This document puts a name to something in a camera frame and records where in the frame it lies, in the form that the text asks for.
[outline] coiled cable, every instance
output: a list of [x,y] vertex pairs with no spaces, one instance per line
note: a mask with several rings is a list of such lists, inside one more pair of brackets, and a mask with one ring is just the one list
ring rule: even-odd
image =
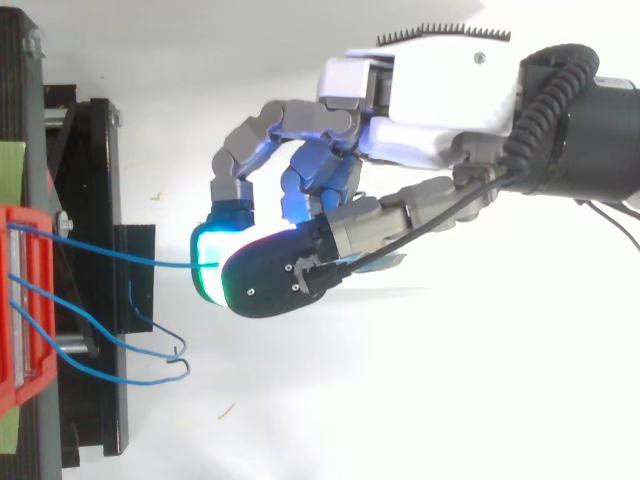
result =
[[586,90],[600,66],[596,52],[584,45],[545,48],[525,58],[522,66],[560,66],[560,71],[525,108],[504,143],[499,164],[510,176],[529,173],[533,156],[547,133],[573,101]]

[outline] blue wire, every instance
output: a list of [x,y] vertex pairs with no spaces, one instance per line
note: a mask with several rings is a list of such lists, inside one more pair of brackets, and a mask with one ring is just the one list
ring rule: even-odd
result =
[[173,333],[171,330],[168,330],[166,328],[164,328],[162,325],[158,325],[157,323],[155,323],[153,320],[151,320],[148,317],[145,317],[144,315],[142,315],[142,313],[140,313],[140,310],[138,310],[138,307],[136,307],[133,303],[133,295],[131,294],[131,280],[129,280],[129,306],[131,308],[133,308],[133,311],[136,312],[136,316],[142,320],[143,322],[156,327],[158,330],[162,330],[164,333],[166,333],[167,335],[171,335],[173,338],[175,338],[176,340],[178,340],[179,342],[182,342],[182,350],[180,351],[179,356],[181,357],[184,352],[187,350],[187,342],[184,338],[182,338],[180,335]]
[[119,258],[120,260],[126,260],[131,263],[138,263],[140,265],[147,265],[150,267],[167,267],[167,268],[190,268],[198,269],[205,267],[217,267],[218,263],[173,263],[173,262],[159,262],[157,260],[151,260],[150,258],[138,257],[137,255],[130,255],[128,253],[116,252],[115,250],[109,250],[108,248],[96,247],[89,243],[80,242],[78,240],[71,240],[70,238],[64,238],[54,233],[44,232],[37,228],[27,227],[26,225],[20,225],[18,223],[7,223],[7,228],[10,230],[18,230],[20,232],[31,233],[40,237],[48,238],[63,245],[69,245],[70,247],[81,248],[88,250],[89,252],[97,253],[98,255],[106,255],[107,257]]
[[100,333],[102,333],[108,340],[112,341],[116,345],[119,345],[119,346],[121,346],[123,348],[126,348],[127,350],[131,350],[132,352],[143,353],[145,355],[151,355],[152,357],[164,358],[164,359],[172,361],[172,360],[179,359],[184,354],[184,351],[187,348],[187,345],[184,342],[184,340],[182,340],[179,337],[177,337],[177,335],[174,335],[174,336],[177,337],[179,340],[182,340],[182,343],[183,343],[184,346],[183,346],[182,351],[180,353],[176,352],[174,355],[167,355],[166,353],[158,353],[158,352],[154,352],[152,350],[145,350],[144,348],[134,347],[133,345],[129,345],[128,343],[125,343],[122,340],[120,340],[118,337],[112,335],[111,332],[109,332],[106,328],[104,328],[100,324],[100,322],[98,322],[94,317],[92,317],[89,313],[87,313],[86,311],[84,311],[83,309],[78,307],[77,305],[74,305],[73,303],[67,302],[66,300],[58,297],[57,295],[53,295],[52,293],[49,293],[46,290],[38,288],[37,286],[27,282],[26,280],[24,280],[24,279],[14,275],[14,274],[12,274],[12,273],[9,274],[9,278],[14,282],[19,283],[23,287],[28,288],[29,290],[31,290],[31,291],[39,294],[39,295],[42,295],[43,297],[48,298],[49,300],[53,300],[58,305],[62,305],[63,307],[68,308],[72,312],[75,312],[78,315],[86,318],[89,321],[89,323],[91,325],[93,325]]
[[99,372],[97,370],[94,370],[93,368],[89,368],[86,365],[82,365],[81,363],[76,362],[73,358],[71,358],[69,355],[67,355],[65,352],[62,351],[62,348],[60,348],[60,345],[58,345],[55,342],[55,340],[53,340],[49,336],[49,334],[44,331],[44,329],[38,324],[38,322],[36,322],[33,319],[33,317],[31,315],[29,315],[29,313],[26,310],[24,310],[22,307],[20,307],[13,300],[9,300],[9,303],[11,304],[11,307],[13,309],[15,309],[17,312],[19,312],[20,315],[22,315],[24,317],[24,319],[27,322],[29,322],[29,324],[31,324],[31,326],[42,336],[42,338],[44,338],[47,341],[47,343],[49,345],[51,345],[51,347],[56,351],[56,353],[58,355],[60,355],[60,357],[65,362],[67,362],[72,367],[77,368],[81,372],[84,372],[84,373],[86,373],[88,375],[91,375],[92,377],[100,378],[102,380],[106,380],[108,382],[113,382],[113,383],[122,383],[122,384],[125,384],[125,385],[139,385],[139,386],[148,387],[148,386],[152,386],[152,385],[160,385],[160,384],[163,384],[163,383],[177,382],[178,380],[182,380],[187,375],[189,375],[189,373],[191,373],[191,368],[189,366],[189,362],[187,362],[183,358],[179,358],[177,360],[167,360],[167,363],[176,363],[176,362],[184,363],[184,365],[185,365],[185,367],[187,369],[186,372],[184,372],[182,375],[178,375],[177,377],[167,377],[167,378],[162,378],[160,380],[152,380],[152,381],[129,380],[127,378],[120,378],[120,377],[116,377],[114,375],[109,375],[107,373]]

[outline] red component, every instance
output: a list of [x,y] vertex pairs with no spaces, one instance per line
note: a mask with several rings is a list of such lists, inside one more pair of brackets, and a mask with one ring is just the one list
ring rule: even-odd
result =
[[[19,223],[51,233],[51,218],[48,215],[28,208],[0,206],[0,417],[44,390],[57,374],[55,350],[33,328],[25,328],[23,331],[28,335],[27,362],[30,368],[26,372],[24,384],[16,387],[12,340],[13,309],[9,305],[13,282],[9,280],[11,252],[7,223]],[[24,271],[22,278],[53,293],[52,241],[32,234],[24,234],[23,238],[25,248],[22,254],[26,253],[26,262],[23,262],[26,278]],[[26,310],[31,316],[55,338],[53,301],[28,292],[26,304]]]

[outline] serrated edge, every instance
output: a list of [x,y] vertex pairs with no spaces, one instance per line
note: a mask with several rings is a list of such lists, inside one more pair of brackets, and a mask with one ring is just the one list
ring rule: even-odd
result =
[[423,23],[411,30],[399,30],[381,35],[377,38],[376,47],[386,47],[428,35],[460,35],[466,37],[486,38],[509,42],[511,32],[508,30],[489,30],[488,28],[466,27],[464,23]]

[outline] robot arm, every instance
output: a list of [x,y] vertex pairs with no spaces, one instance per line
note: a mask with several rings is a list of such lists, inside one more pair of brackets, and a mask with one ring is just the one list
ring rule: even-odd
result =
[[[329,60],[316,102],[270,102],[247,119],[213,160],[212,210],[192,256],[219,263],[194,271],[200,293],[245,316],[276,315],[373,262],[383,268],[427,231],[473,220],[501,188],[607,201],[640,189],[633,84],[594,80],[586,47],[521,62],[509,38],[463,26],[385,36]],[[247,176],[291,139],[305,140],[281,182],[295,228],[260,231]],[[453,175],[354,201],[362,160]]]

